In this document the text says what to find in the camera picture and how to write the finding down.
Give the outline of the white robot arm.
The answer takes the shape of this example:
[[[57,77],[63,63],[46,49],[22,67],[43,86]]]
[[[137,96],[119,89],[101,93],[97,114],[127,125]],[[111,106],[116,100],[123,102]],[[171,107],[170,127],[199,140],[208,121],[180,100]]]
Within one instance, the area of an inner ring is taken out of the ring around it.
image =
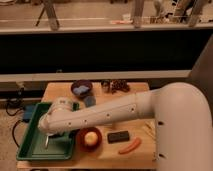
[[[44,114],[38,128],[56,134],[154,118],[157,171],[213,171],[213,124],[204,94],[188,83],[137,92],[78,111],[59,98]]]

